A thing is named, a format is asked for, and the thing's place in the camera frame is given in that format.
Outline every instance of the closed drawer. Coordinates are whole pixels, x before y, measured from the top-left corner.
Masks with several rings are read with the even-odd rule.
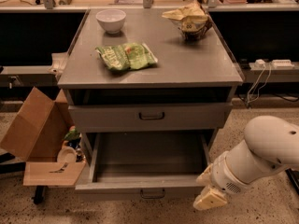
[[[88,201],[193,197],[207,164],[206,143],[196,131],[99,133],[76,193]]]
[[[83,133],[222,128],[229,103],[165,105],[71,105]]]

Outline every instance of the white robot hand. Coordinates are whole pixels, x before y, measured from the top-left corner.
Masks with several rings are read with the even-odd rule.
[[[299,127],[276,117],[257,117],[247,124],[244,140],[197,178],[206,187],[193,206],[205,210],[225,205],[226,194],[241,193],[255,180],[289,168],[299,170]]]

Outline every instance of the speckled floor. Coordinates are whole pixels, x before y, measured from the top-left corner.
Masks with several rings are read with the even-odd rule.
[[[15,116],[2,107],[0,139]],[[210,151],[214,160],[243,138],[246,123],[260,115],[274,115],[299,125],[299,102],[261,99],[246,109],[234,100],[234,109]],[[285,173],[256,181],[228,205],[207,211],[192,208],[193,199],[159,201],[83,202],[73,189],[47,189],[45,201],[35,205],[35,188],[22,185],[22,172],[0,175],[1,223],[299,223],[299,196]]]

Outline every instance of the open cardboard box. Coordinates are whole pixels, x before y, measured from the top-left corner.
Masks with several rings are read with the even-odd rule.
[[[0,143],[7,152],[26,161],[24,186],[76,184],[85,162],[57,162],[64,136],[73,121],[63,91],[52,101],[33,88]]]

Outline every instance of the green chip bag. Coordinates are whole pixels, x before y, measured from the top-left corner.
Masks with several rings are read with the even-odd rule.
[[[146,44],[124,43],[95,49],[111,71],[139,70],[158,62]]]

